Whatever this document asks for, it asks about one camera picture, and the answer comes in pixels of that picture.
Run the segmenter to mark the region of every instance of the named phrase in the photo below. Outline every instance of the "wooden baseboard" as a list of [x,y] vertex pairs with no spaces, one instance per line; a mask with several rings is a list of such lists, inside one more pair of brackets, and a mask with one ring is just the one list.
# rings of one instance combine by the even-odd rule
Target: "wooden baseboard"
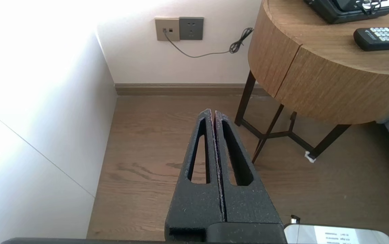
[[[147,83],[115,84],[120,96],[232,96],[241,95],[245,84],[182,84]],[[252,95],[269,96],[259,84],[255,84]]]

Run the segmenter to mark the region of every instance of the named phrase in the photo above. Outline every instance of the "white label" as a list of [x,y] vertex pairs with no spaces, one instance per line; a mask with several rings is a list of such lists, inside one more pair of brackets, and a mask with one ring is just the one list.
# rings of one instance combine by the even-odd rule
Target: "white label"
[[314,228],[318,244],[359,244],[355,229],[329,226]]

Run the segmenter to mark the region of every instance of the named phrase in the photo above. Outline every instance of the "black device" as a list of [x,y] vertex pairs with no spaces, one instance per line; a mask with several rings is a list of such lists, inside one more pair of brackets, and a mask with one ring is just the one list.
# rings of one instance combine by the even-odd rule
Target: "black device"
[[389,0],[304,0],[327,23],[374,19],[389,14]]
[[354,40],[365,51],[389,50],[389,28],[359,28]]

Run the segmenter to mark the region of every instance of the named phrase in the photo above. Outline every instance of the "black metal table leg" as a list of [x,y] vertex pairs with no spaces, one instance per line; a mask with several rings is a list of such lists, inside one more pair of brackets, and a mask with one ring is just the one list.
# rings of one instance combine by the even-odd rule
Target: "black metal table leg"
[[235,124],[241,125],[242,118],[244,117],[245,109],[247,108],[248,101],[252,95],[253,88],[255,87],[256,79],[252,74],[252,71],[248,73],[247,82],[245,83],[244,92],[242,93],[241,101],[239,102],[238,112],[236,113]]
[[261,152],[262,148],[264,147],[265,142],[267,141],[269,135],[271,134],[271,131],[273,130],[274,125],[277,122],[277,119],[280,116],[281,111],[283,110],[283,107],[284,107],[283,104],[280,104],[280,106],[278,107],[277,112],[273,118],[273,121],[271,122],[270,126],[268,127],[267,132],[264,134],[264,136],[261,139],[259,139],[258,146],[256,147],[255,155],[253,156],[253,160],[252,160],[253,164],[255,163],[256,159],[259,156],[259,153]]
[[313,160],[316,159],[350,126],[351,125],[336,125],[334,129],[312,151],[310,151],[308,156]]

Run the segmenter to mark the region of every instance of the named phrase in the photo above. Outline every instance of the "wooden tabletop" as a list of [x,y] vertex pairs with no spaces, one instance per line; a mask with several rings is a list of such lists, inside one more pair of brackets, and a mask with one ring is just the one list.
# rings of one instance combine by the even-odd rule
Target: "wooden tabletop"
[[276,100],[334,124],[389,116],[389,50],[365,52],[353,33],[389,27],[389,14],[330,25],[303,0],[264,0],[248,52],[250,69]]

